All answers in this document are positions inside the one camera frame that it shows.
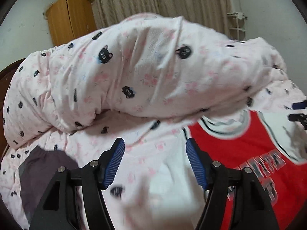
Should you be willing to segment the folded dark purple garment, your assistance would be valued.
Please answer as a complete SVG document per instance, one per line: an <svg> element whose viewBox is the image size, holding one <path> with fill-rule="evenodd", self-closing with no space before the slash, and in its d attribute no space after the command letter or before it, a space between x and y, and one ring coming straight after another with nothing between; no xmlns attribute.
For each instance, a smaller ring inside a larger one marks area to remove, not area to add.
<svg viewBox="0 0 307 230"><path fill-rule="evenodd" d="M61 166L69 170L78 168L77 162L64 151L46 151L39 145L30 151L30 155L19 166L20 197L29 223L51 178Z"/></svg>

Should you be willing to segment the pink cat-print bed sheet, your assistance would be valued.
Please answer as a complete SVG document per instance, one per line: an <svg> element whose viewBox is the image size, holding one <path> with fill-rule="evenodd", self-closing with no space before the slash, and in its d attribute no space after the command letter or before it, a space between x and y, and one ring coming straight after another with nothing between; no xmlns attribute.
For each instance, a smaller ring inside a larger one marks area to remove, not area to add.
<svg viewBox="0 0 307 230"><path fill-rule="evenodd" d="M196 115L182 121L155 121L118 112L106 112L84 130L65 134L51 128L22 148L9 149L1 163L1 199L23 228L29 222L20 197L19 166L36 146L61 150L78 168L99 158L116 138L125 141L125 153L113 184L103 196L116 229L193 229L207 201L186 155L184 128L202 117L212 121L237 120L242 111L292 112L305 99L290 80L274 81L229 112Z"/></svg>

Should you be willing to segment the pink cat-print quilt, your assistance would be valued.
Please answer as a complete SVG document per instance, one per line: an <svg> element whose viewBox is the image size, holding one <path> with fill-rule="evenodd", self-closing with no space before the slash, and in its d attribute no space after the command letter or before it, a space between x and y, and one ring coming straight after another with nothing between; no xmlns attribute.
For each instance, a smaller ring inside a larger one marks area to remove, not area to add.
<svg viewBox="0 0 307 230"><path fill-rule="evenodd" d="M18 149L52 127L82 130L105 110L185 116L244 99L285 71L263 38L240 42L183 17L138 14L28 55L6 93L4 135Z"/></svg>

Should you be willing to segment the red basketball jersey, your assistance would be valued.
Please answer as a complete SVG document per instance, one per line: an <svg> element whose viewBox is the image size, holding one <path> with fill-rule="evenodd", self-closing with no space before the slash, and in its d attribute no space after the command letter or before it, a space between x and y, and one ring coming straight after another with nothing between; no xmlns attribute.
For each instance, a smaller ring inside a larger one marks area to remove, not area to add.
<svg viewBox="0 0 307 230"><path fill-rule="evenodd" d="M251 168L271 200L280 229L306 203L306 131L284 113L242 111L237 120L202 117L184 128L201 150L228 168Z"/></svg>

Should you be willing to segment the wooden wardrobe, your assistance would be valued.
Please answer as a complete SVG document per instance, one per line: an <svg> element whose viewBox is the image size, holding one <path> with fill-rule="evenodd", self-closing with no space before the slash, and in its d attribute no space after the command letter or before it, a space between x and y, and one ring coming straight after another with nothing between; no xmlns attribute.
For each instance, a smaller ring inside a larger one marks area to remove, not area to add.
<svg viewBox="0 0 307 230"><path fill-rule="evenodd" d="M92 5L88 0L57 0L46 11L46 17L55 46L97 30Z"/></svg>

